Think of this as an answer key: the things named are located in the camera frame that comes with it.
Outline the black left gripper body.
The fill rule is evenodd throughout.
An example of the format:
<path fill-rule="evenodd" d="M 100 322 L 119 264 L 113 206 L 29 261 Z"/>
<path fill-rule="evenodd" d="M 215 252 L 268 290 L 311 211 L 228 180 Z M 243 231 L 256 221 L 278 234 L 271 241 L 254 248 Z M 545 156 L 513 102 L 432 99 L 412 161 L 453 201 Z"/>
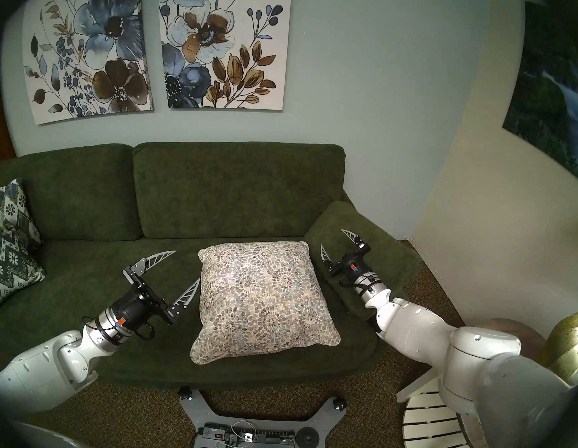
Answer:
<path fill-rule="evenodd" d="M 152 328 L 148 320 L 156 315 L 173 325 L 176 317 L 171 315 L 167 303 L 154 293 L 132 267 L 127 266 L 123 272 L 130 281 L 130 289 L 111 305 L 117 324 L 130 332 L 137 332 L 145 325 Z"/>

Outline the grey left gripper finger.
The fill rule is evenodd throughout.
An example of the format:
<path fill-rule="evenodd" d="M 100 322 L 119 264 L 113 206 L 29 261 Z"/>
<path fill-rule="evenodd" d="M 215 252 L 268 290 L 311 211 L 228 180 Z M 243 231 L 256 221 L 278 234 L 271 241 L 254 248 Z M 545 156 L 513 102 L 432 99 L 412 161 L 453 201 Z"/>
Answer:
<path fill-rule="evenodd" d="M 161 261 L 170 257 L 174 253 L 176 253 L 176 251 L 163 251 L 139 259 L 135 264 L 131 265 L 130 272 L 132 274 L 136 274 L 137 276 L 142 276 L 146 271 L 150 270 L 152 267 L 159 264 Z"/>
<path fill-rule="evenodd" d="M 187 306 L 195 297 L 199 285 L 200 285 L 200 278 L 197 278 L 197 280 L 194 281 L 193 284 L 191 284 L 191 286 L 188 287 L 177 300 L 175 300 L 171 305 L 169 305 L 167 313 L 169 314 L 172 323 L 176 322 L 181 313 L 187 309 Z"/>

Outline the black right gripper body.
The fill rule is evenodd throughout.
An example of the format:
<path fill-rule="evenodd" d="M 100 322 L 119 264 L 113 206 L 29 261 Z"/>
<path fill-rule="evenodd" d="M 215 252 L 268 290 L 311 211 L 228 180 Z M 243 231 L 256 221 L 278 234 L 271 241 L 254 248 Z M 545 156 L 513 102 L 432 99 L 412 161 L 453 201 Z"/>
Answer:
<path fill-rule="evenodd" d="M 340 282 L 357 283 L 360 278 L 369 276 L 371 268 L 365 262 L 364 256 L 369 253 L 371 246 L 366 242 L 359 242 L 357 247 L 355 252 L 345 254 L 340 261 L 329 267 L 330 277 L 343 276 Z"/>

